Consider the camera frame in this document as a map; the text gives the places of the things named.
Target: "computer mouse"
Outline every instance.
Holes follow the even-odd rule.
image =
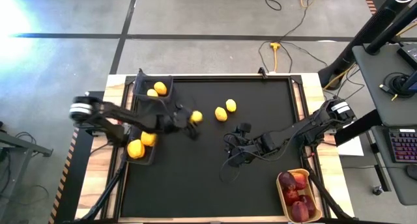
[[[405,170],[410,178],[417,180],[417,165],[408,165]]]

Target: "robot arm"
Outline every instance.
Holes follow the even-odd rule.
[[[250,132],[251,126],[249,124],[241,124],[235,132],[227,133],[223,138],[226,142],[226,151],[229,153],[227,162],[232,167],[239,167],[243,163],[251,163],[256,158],[266,161],[278,160],[280,156],[274,159],[270,158],[281,149],[285,150],[284,147],[316,147],[323,141],[324,133],[327,130],[331,128],[338,130],[352,122],[354,117],[355,115],[346,101],[335,98],[326,101],[311,116],[292,126],[281,131],[263,133],[254,139],[245,138],[245,134]],[[309,178],[317,186],[320,194],[335,215],[338,218],[350,219],[351,217],[340,208],[315,175],[315,171],[309,166],[306,153],[303,150],[300,150],[300,153],[302,164],[310,173]]]
[[[89,96],[75,97],[73,102],[70,108],[70,118],[87,131],[104,132],[109,142],[116,145],[124,141],[124,128],[119,124],[112,124],[107,118],[128,123],[147,133],[172,133],[187,130],[191,138],[197,135],[195,125],[189,122],[192,111],[183,106],[178,107],[176,112],[170,113],[165,107],[166,114],[154,114],[134,113],[111,102],[103,102]]]

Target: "gray floor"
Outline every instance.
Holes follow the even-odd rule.
[[[2,33],[120,33],[130,2],[3,1],[0,16],[5,15],[6,23]],[[283,35],[300,21],[302,10],[298,0],[278,1],[283,5],[280,12],[268,8],[264,0],[137,0],[129,33]],[[365,0],[316,0],[292,35],[354,36],[370,16]],[[110,39],[0,36],[0,119],[9,133],[28,131],[38,144],[55,150],[50,158],[33,158],[22,191],[18,191],[25,201],[30,200],[23,189],[40,184],[51,197],[32,206],[11,205],[2,223],[47,222],[73,130],[68,118],[70,103],[85,91],[104,90],[117,43]],[[329,64],[347,43],[294,44]],[[151,74],[254,73],[262,66],[257,54],[260,45],[259,41],[127,40],[117,73],[134,74],[139,68]],[[316,72],[324,67],[294,46],[284,46],[293,58],[292,72]],[[273,53],[267,44],[262,54],[267,67],[273,69]],[[278,51],[278,63],[278,72],[288,72],[290,62],[283,49]],[[360,72],[352,80],[364,82]],[[357,88],[347,83],[340,96],[347,97]],[[373,109],[366,88],[349,98],[349,103],[359,117]],[[367,164],[366,158],[359,160],[361,165]],[[352,158],[342,158],[342,162],[351,166]],[[374,170],[346,169],[345,176],[357,217],[415,223],[417,208],[402,206],[394,192],[378,197],[370,194],[369,188],[378,185]],[[43,196],[35,188],[30,194]]]

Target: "lemon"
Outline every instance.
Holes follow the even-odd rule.
[[[153,147],[156,143],[156,134],[142,131],[141,142],[145,146]]]
[[[159,95],[167,94],[167,87],[161,81],[155,83],[154,89]]]
[[[190,117],[190,122],[200,123],[203,121],[203,114],[199,111],[193,111]]]
[[[229,99],[226,101],[226,108],[227,110],[229,110],[229,112],[234,112],[236,111],[236,102],[232,99]]]
[[[219,121],[226,121],[227,120],[227,113],[226,110],[222,107],[217,107],[214,111],[214,114],[216,115],[217,120]]]
[[[154,89],[149,89],[146,93],[148,96],[158,97],[158,93]]]
[[[138,159],[145,155],[145,147],[139,139],[133,140],[128,144],[128,154],[133,159]]]

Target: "wooden table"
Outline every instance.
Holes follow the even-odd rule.
[[[236,74],[236,75],[253,75],[253,74]],[[288,74],[270,74],[270,75],[288,75]],[[312,114],[316,109],[320,108],[321,104],[324,102],[323,92],[320,86],[319,77],[317,74],[291,74],[291,75],[301,75],[302,82],[304,87],[304,94],[307,100],[307,106],[309,113]],[[110,75],[108,77],[108,82],[106,85],[106,91],[104,93],[103,101],[113,102],[114,104],[120,105],[122,102],[122,94],[124,90],[124,82],[126,75]],[[300,103],[300,92],[298,86],[294,85],[295,96],[297,101],[298,114],[300,118],[304,118],[302,105]],[[132,99],[132,90],[129,90],[128,101],[126,106],[130,106]],[[327,135],[325,140],[329,143],[334,143],[334,138]],[[93,145],[91,150],[98,148],[106,143],[106,138],[96,137],[94,138]],[[70,147],[70,152],[74,151],[74,146]],[[95,152],[89,157],[87,164],[87,170],[85,173],[85,178],[83,181],[81,195],[78,201],[78,207],[76,211],[76,218],[83,217],[89,210],[90,207],[97,201],[101,193],[103,192],[106,186],[106,180],[108,177],[109,162],[111,157],[112,148],[105,147],[102,150]],[[347,190],[345,177],[343,175],[343,170],[341,167],[340,158],[338,155],[338,150],[335,146],[321,144],[318,146],[318,157],[321,164],[321,171],[323,174],[324,185],[329,191],[334,200],[340,205],[340,207],[350,216],[354,216],[353,209],[351,205],[351,200],[349,197],[349,192]],[[70,156],[69,160],[66,161],[66,165],[70,165]],[[61,183],[59,187],[64,189],[65,182],[65,171],[68,172],[68,169],[65,168],[63,171],[63,177],[61,178]],[[317,188],[313,186],[313,192],[315,194],[315,201],[320,207],[321,199],[319,197],[319,192]],[[115,205],[115,194],[116,188],[112,191],[111,197],[109,199],[109,206],[107,217],[113,215],[114,205]],[[58,191],[57,199],[54,203],[54,209],[52,210],[50,223],[54,222],[54,216],[56,216],[56,209],[59,206],[61,198],[61,192]],[[119,218],[119,223],[124,222],[247,222],[247,221],[288,221],[285,216],[260,216],[260,217],[199,217],[199,218]]]

